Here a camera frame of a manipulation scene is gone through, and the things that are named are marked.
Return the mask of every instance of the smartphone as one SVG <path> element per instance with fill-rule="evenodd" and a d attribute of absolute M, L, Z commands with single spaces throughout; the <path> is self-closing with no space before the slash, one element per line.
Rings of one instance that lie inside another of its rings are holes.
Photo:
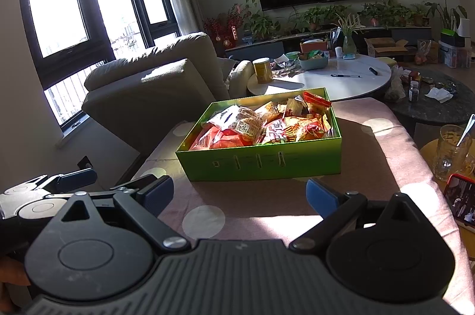
<path fill-rule="evenodd" d="M 475 181 L 452 174 L 444 191 L 457 224 L 475 233 Z"/>

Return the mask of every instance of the tv cabinet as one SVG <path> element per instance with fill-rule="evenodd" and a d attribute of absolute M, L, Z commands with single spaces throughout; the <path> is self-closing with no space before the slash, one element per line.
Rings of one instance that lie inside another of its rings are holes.
<path fill-rule="evenodd" d="M 296 35 L 282 36 L 275 39 L 258 41 L 252 44 L 243 44 L 225 51 L 227 58 L 237 61 L 255 60 L 262 57 L 278 58 L 283 53 L 300 51 L 302 41 L 324 38 L 330 30 L 299 33 Z M 368 48 L 364 39 L 377 37 L 392 37 L 395 41 L 404 39 L 409 46 L 417 46 L 417 40 L 431 40 L 431 27 L 365 27 L 353 34 L 353 41 L 362 55 L 368 54 Z"/>

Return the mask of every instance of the phone screen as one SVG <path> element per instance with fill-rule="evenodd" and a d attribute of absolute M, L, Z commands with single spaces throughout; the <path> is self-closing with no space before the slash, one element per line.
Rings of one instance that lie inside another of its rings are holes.
<path fill-rule="evenodd" d="M 455 219 L 475 228 L 475 183 L 452 177 L 444 196 Z"/>

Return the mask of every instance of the dark marble coffee table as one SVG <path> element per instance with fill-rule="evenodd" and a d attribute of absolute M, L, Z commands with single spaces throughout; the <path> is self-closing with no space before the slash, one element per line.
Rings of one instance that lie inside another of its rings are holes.
<path fill-rule="evenodd" d="M 425 96 L 430 91 L 430 85 L 421 82 L 419 101 L 409 102 L 409 86 L 404 85 L 406 97 L 398 103 L 386 102 L 386 105 L 397 116 L 401 124 L 406 128 L 411 137 L 414 137 L 416 123 L 432 126 L 463 125 L 468 122 L 470 116 L 475 113 L 475 94 L 463 83 L 441 72 L 414 69 L 422 76 L 433 78 L 434 82 L 455 83 L 457 94 L 445 103 Z"/>

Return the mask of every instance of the yellow canister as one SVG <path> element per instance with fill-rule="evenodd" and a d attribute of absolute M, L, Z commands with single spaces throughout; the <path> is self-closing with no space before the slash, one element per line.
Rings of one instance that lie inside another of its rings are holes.
<path fill-rule="evenodd" d="M 272 82 L 272 70 L 269 58 L 260 58 L 252 62 L 256 71 L 257 83 L 265 84 Z"/>

